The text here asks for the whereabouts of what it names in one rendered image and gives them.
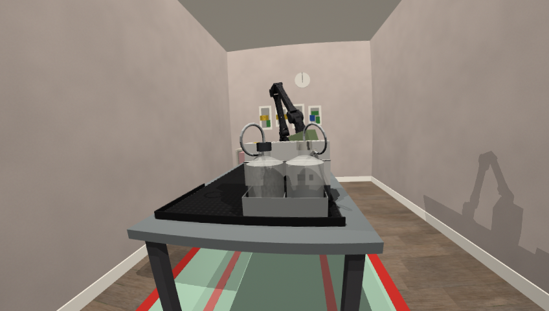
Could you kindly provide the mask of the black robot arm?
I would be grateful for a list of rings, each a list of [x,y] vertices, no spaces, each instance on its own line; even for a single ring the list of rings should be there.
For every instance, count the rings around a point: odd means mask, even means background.
[[[299,133],[304,131],[304,128],[306,125],[304,125],[304,115],[299,109],[296,109],[292,102],[290,101],[288,95],[286,94],[285,90],[283,89],[282,82],[274,83],[269,90],[270,97],[274,98],[274,102],[276,105],[276,111],[278,114],[278,120],[279,120],[279,135],[280,139],[279,141],[289,141],[289,138],[286,136],[289,136],[289,130],[286,124],[286,120],[284,117],[284,111],[282,107],[282,102],[284,103],[284,106],[287,109],[287,119],[290,124],[295,125],[295,133]],[[274,95],[277,94],[277,95]],[[282,102],[281,102],[282,100]],[[283,130],[284,129],[284,130]]]

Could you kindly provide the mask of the white plastic bottle with black cap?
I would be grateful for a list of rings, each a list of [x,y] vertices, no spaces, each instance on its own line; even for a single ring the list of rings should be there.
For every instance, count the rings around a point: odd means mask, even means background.
[[[258,158],[246,164],[249,198],[283,198],[284,162],[271,157],[271,142],[256,148]]]

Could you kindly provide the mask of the white plastic bottle with beige cap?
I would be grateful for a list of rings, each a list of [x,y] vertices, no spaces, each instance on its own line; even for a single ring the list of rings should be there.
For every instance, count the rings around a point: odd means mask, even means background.
[[[286,162],[287,198],[323,198],[324,162],[311,156],[312,141],[297,141],[297,150]]]

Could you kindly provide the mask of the black perforated breadboard table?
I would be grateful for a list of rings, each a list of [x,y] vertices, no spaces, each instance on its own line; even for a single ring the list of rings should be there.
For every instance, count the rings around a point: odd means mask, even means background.
[[[244,164],[176,203],[165,212],[243,216]],[[328,217],[342,216],[330,193]]]

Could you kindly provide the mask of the grey two-compartment bottle holder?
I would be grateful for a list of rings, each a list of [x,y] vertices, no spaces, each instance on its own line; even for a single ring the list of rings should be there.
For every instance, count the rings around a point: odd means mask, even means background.
[[[328,217],[328,196],[324,189],[323,198],[287,198],[284,185],[283,198],[244,198],[242,197],[244,216],[277,217]]]

